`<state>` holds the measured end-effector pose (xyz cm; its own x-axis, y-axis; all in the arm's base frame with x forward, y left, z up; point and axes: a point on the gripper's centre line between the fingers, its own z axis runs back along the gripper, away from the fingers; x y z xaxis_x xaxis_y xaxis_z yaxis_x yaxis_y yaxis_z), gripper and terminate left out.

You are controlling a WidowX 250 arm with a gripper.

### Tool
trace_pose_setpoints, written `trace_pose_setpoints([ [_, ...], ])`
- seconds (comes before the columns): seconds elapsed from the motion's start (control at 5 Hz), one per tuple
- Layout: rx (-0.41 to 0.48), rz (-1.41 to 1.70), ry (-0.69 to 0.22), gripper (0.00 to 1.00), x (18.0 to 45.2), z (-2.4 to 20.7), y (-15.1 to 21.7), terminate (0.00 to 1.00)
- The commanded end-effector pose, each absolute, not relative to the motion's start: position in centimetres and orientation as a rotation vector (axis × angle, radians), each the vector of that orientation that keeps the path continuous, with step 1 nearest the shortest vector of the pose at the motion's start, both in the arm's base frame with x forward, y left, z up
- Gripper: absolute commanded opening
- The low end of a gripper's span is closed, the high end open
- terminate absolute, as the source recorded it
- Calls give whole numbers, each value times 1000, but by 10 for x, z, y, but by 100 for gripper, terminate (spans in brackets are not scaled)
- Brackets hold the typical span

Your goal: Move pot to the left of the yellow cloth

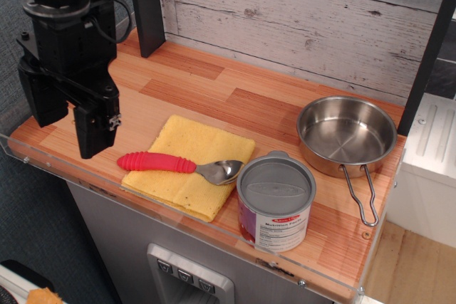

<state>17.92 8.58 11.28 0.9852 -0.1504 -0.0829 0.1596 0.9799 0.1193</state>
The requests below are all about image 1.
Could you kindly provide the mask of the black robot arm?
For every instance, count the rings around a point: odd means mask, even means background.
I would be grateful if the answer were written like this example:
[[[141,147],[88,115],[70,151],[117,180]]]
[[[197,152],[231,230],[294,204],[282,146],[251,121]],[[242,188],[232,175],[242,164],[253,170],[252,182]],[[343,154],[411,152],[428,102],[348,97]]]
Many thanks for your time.
[[[22,33],[19,79],[41,127],[74,114],[81,157],[113,146],[119,92],[108,68],[117,56],[121,0],[24,0],[33,32]]]

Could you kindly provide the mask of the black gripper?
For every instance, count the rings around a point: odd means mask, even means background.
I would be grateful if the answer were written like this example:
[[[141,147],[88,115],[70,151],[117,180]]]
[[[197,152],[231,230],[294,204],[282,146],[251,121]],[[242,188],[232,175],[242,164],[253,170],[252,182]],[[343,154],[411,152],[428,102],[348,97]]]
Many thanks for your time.
[[[120,39],[114,4],[120,0],[24,0],[33,34],[19,39],[19,79],[40,127],[73,104],[81,157],[112,147],[120,121],[119,91],[108,67]]]

